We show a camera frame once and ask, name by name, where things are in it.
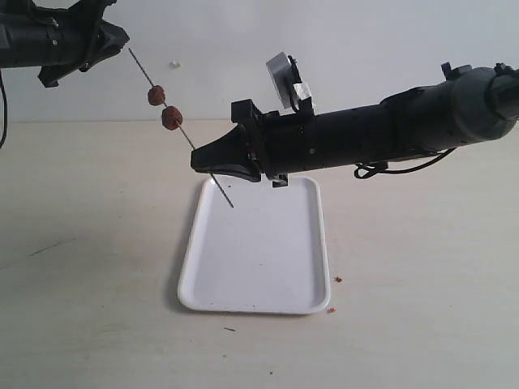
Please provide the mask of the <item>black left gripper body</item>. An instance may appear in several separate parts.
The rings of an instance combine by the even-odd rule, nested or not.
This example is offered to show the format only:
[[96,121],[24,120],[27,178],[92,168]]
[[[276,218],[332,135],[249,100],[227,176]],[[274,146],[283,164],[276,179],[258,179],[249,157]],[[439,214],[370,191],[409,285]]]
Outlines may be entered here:
[[113,1],[78,1],[67,9],[32,5],[32,22],[45,31],[47,54],[38,79],[46,88],[79,71],[97,45],[105,9]]

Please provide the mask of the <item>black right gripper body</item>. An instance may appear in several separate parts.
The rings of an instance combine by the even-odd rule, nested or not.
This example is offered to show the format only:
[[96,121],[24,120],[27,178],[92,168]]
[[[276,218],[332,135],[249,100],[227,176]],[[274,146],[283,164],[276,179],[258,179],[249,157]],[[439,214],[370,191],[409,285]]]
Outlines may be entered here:
[[262,113],[252,100],[231,104],[231,122],[240,133],[247,161],[253,166],[252,177],[265,175],[274,188],[289,185],[287,168],[281,162],[292,146],[305,141],[305,128],[315,120],[312,99],[290,103],[292,113]]

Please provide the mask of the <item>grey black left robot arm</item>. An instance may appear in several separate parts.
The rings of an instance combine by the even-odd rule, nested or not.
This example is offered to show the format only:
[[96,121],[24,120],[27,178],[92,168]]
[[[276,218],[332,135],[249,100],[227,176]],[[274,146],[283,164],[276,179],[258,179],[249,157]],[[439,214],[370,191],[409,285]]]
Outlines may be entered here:
[[81,0],[68,8],[48,8],[33,1],[2,1],[1,67],[39,66],[44,87],[56,88],[69,74],[87,72],[118,55],[130,37],[103,20],[113,4]]

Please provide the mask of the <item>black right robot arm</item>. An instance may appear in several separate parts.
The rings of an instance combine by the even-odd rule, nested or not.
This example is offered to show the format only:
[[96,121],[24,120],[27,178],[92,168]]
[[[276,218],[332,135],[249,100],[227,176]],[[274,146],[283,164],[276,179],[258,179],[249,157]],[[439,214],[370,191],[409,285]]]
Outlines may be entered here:
[[194,150],[191,167],[284,184],[291,173],[344,165],[375,173],[389,162],[438,156],[511,131],[518,120],[517,70],[500,63],[443,71],[442,83],[331,113],[262,113],[251,100],[234,102],[234,128]]

